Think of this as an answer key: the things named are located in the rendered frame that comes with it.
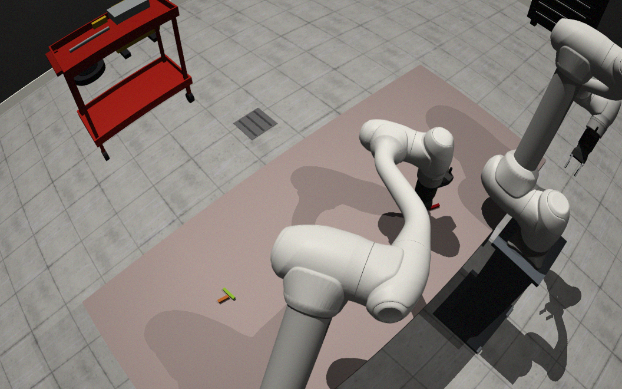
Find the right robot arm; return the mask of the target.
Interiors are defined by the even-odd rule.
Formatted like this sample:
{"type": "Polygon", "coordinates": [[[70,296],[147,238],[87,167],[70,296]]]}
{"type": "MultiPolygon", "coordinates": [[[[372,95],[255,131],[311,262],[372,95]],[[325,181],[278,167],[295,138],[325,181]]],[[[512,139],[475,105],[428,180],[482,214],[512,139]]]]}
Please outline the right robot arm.
{"type": "Polygon", "coordinates": [[[490,198],[519,224],[507,246],[536,270],[570,218],[564,194],[537,186],[537,165],[573,101],[608,128],[622,100],[622,48],[574,19],[561,18],[550,38],[557,69],[525,134],[516,150],[490,158],[481,172],[490,198]]]}

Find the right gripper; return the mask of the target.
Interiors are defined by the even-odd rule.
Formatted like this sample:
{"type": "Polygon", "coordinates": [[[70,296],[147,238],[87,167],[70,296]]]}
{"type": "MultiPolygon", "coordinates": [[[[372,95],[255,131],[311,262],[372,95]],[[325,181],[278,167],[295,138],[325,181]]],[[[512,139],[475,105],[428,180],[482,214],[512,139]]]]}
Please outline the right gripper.
{"type": "Polygon", "coordinates": [[[565,164],[565,167],[569,164],[572,156],[577,159],[581,164],[580,168],[576,171],[574,176],[578,174],[581,167],[584,167],[585,161],[587,161],[588,154],[592,152],[595,145],[599,141],[599,138],[603,137],[603,134],[607,131],[607,127],[601,122],[599,119],[591,116],[587,125],[585,125],[586,129],[583,135],[581,135],[580,140],[578,141],[577,147],[572,151],[571,157],[568,162],[565,164]]]}

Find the lime green rod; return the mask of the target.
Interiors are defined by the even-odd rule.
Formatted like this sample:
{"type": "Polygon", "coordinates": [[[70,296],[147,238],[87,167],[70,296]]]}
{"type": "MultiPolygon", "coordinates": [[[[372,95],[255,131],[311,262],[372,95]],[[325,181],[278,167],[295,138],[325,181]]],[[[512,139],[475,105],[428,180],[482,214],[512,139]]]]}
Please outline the lime green rod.
{"type": "Polygon", "coordinates": [[[233,296],[226,288],[223,288],[223,291],[225,291],[225,293],[229,295],[230,298],[232,298],[233,300],[235,299],[235,296],[233,296]]]}

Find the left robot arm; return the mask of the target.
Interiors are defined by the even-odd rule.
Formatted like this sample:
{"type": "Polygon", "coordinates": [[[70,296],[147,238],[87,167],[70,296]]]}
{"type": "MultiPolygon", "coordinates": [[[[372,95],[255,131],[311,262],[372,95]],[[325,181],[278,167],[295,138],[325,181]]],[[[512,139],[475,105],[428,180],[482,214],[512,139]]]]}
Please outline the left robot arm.
{"type": "Polygon", "coordinates": [[[283,278],[287,307],[260,389],[305,389],[332,317],[348,301],[391,324],[406,318],[426,288],[430,216],[396,165],[409,162],[427,177],[441,178],[452,162],[453,136],[442,127],[423,133],[374,119],[364,123],[359,140],[375,158],[404,227],[391,245],[322,225],[295,225],[280,232],[270,260],[283,278]]]}

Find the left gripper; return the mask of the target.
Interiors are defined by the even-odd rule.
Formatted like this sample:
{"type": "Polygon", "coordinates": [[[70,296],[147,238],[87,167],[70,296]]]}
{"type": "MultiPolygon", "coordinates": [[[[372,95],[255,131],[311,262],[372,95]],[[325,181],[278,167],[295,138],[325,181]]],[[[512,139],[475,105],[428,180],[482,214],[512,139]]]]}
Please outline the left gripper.
{"type": "Polygon", "coordinates": [[[427,211],[430,210],[432,207],[432,199],[433,197],[435,197],[437,187],[445,187],[446,185],[449,185],[451,181],[453,181],[453,175],[451,171],[452,167],[450,167],[450,169],[446,171],[446,174],[444,174],[441,178],[430,178],[423,174],[422,171],[418,168],[415,191],[417,195],[422,198],[422,201],[427,211]]]}

